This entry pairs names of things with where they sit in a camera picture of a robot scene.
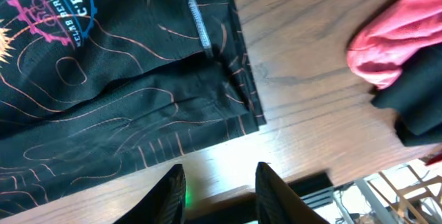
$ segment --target black cloth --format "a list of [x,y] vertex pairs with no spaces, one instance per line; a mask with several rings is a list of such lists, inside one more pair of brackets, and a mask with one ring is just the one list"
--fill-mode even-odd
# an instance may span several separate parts
[[393,85],[372,100],[399,112],[397,136],[405,146],[442,142],[442,44],[420,49]]
[[0,218],[265,123],[233,0],[0,0]]

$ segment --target blue gear logo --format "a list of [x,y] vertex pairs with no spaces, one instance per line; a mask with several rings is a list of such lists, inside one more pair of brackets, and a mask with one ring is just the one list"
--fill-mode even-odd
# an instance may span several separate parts
[[89,31],[94,26],[94,16],[95,14],[97,14],[97,9],[95,7],[94,0],[89,0],[89,1],[90,1],[90,21],[85,30],[80,29],[81,37],[83,37],[83,40],[88,38]]

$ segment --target floor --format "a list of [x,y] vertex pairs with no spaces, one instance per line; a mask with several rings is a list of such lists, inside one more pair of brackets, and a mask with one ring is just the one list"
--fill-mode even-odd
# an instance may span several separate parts
[[[425,166],[425,163],[419,159],[415,159],[404,164],[393,166],[392,168],[386,169],[382,172],[385,174],[385,176],[387,176],[387,178],[395,186],[395,188],[404,189],[406,187],[409,187],[410,185],[416,185],[419,182],[418,179],[413,175],[413,173],[407,168],[407,166],[412,167],[413,170],[419,175],[419,177],[423,181],[429,181],[440,175],[441,165],[435,164],[431,167],[427,167]],[[365,177],[364,180],[370,181],[377,188],[377,190],[379,190],[384,195],[384,197],[388,199],[389,202],[391,203],[399,202],[397,194],[379,176],[379,174],[369,175]],[[429,186],[428,188],[436,196],[439,190],[441,189],[441,186],[442,185],[440,183],[437,183]],[[383,207],[388,208],[389,204],[385,200],[383,200],[382,197],[379,194],[377,194],[374,190],[373,192],[374,195],[377,197],[378,201],[380,202],[380,204]],[[424,192],[425,190],[421,188],[404,195],[404,197],[406,197],[407,199],[411,199]],[[355,184],[353,184],[352,186],[346,189],[342,189],[342,191],[338,190],[335,191],[334,195],[336,200],[339,201],[343,206],[343,211],[348,211],[350,214],[360,214],[361,216],[360,220],[365,220],[365,223],[373,223],[370,222],[369,220],[376,219],[376,215],[374,214],[376,213],[375,209],[372,208],[369,201],[366,199],[366,197],[362,194],[362,192]],[[422,200],[422,202],[424,203],[423,207],[424,212],[439,219],[441,211],[437,207],[437,204],[430,197],[425,198],[424,200]],[[341,219],[343,215],[339,211],[336,202],[315,209],[315,212],[321,215],[329,223],[335,223],[336,220]]]
[[190,153],[4,219],[4,223],[111,223],[175,163],[183,163],[191,209],[253,191],[258,161],[287,181],[326,171],[335,185],[417,158],[394,112],[369,104],[371,86],[351,74],[345,47],[391,0],[237,0],[268,125],[259,133]]

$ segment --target pink fabric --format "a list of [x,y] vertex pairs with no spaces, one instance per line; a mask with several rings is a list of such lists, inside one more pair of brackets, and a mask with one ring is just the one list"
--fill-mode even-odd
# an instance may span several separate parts
[[353,73],[384,89],[418,49],[442,42],[442,0],[399,0],[353,39],[347,63]]

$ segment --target pink printed logo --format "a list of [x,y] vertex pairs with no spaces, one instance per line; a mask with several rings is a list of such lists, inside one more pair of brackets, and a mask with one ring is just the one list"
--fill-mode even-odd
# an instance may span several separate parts
[[32,34],[73,48],[87,39],[97,12],[93,0],[9,0],[8,4],[18,10],[17,18],[28,24]]

